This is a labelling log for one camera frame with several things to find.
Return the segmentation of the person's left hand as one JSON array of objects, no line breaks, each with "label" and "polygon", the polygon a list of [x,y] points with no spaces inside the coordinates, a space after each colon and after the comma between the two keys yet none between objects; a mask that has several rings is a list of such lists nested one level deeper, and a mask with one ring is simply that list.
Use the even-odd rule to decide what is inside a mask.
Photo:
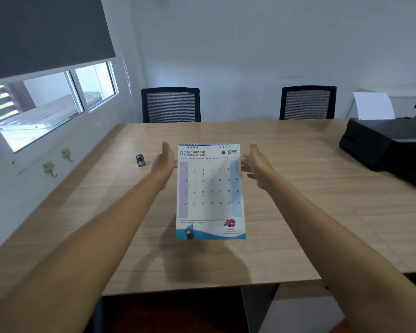
[{"label": "person's left hand", "polygon": [[154,177],[155,185],[159,190],[166,188],[175,168],[177,168],[177,161],[174,152],[171,146],[163,141],[162,151],[156,156],[150,171],[150,174]]}]

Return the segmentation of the person's right hand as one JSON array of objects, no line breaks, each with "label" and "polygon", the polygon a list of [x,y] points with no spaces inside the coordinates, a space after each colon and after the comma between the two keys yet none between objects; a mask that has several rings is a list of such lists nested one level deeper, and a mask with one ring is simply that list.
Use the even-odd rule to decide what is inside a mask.
[{"label": "person's right hand", "polygon": [[249,178],[256,180],[257,186],[267,193],[273,190],[280,179],[279,173],[272,167],[255,142],[250,144],[249,152],[244,154],[244,159],[240,163],[242,172],[247,173]]}]

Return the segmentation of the white spiral desk calendar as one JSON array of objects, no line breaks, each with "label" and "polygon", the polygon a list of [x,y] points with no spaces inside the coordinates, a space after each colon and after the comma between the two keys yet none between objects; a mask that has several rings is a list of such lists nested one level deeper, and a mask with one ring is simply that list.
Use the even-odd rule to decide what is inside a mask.
[{"label": "white spiral desk calendar", "polygon": [[240,144],[179,144],[176,240],[245,240]]}]

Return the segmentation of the person's left forearm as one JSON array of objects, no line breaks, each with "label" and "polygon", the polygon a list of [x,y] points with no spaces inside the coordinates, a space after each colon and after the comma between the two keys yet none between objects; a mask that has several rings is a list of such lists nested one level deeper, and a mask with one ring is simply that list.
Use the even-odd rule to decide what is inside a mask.
[{"label": "person's left forearm", "polygon": [[0,333],[81,333],[170,172],[151,171],[0,302]]}]

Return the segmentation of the person's right forearm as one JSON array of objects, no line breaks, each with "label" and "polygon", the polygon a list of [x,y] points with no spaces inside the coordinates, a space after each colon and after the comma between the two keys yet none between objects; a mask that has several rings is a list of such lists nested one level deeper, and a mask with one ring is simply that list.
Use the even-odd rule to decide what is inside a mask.
[{"label": "person's right forearm", "polygon": [[416,333],[416,285],[276,175],[259,179],[357,333]]}]

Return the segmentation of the black mesh office chair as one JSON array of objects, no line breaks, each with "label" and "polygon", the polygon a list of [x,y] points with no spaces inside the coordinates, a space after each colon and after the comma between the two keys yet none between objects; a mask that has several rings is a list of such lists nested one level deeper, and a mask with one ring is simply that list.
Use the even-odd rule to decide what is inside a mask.
[{"label": "black mesh office chair", "polygon": [[334,119],[336,95],[335,86],[284,87],[279,119]]},{"label": "black mesh office chair", "polygon": [[141,100],[143,123],[201,122],[198,88],[144,88]]}]

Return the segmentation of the white framed sliding window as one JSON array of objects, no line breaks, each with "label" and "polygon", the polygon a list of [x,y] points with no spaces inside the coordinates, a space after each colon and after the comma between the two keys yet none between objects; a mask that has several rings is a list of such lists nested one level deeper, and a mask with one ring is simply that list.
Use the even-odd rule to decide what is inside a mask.
[{"label": "white framed sliding window", "polygon": [[110,61],[0,84],[0,134],[16,153],[117,94]]}]

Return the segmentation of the white paper sheet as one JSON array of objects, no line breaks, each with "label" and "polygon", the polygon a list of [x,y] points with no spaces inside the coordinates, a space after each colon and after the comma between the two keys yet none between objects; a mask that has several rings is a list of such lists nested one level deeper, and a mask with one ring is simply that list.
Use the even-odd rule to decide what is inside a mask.
[{"label": "white paper sheet", "polygon": [[387,93],[354,92],[354,108],[351,117],[360,120],[395,119],[393,104]]}]

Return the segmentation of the black printer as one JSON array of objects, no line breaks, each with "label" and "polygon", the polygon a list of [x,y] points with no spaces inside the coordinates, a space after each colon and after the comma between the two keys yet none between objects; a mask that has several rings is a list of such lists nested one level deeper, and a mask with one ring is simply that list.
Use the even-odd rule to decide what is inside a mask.
[{"label": "black printer", "polygon": [[415,118],[351,118],[339,147],[368,169],[388,172],[416,187]]}]

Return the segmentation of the grey table leg panel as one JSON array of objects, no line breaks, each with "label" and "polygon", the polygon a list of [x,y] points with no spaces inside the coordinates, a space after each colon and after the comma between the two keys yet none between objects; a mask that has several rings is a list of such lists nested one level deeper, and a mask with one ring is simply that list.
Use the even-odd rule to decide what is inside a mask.
[{"label": "grey table leg panel", "polygon": [[258,333],[278,290],[278,283],[240,287],[249,333]]}]

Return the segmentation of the white low cabinet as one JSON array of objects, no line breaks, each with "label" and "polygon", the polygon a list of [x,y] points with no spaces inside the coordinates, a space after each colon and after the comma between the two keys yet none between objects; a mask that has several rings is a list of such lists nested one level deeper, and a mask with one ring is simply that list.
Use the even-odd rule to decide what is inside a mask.
[{"label": "white low cabinet", "polygon": [[357,92],[380,92],[388,94],[395,117],[416,116],[416,87],[368,87]]}]

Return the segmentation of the dark grey roller blind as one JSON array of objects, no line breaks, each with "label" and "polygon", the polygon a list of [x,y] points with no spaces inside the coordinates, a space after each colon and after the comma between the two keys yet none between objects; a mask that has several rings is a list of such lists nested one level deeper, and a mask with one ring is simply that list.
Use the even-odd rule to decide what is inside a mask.
[{"label": "dark grey roller blind", "polygon": [[101,0],[0,0],[0,79],[114,57]]}]

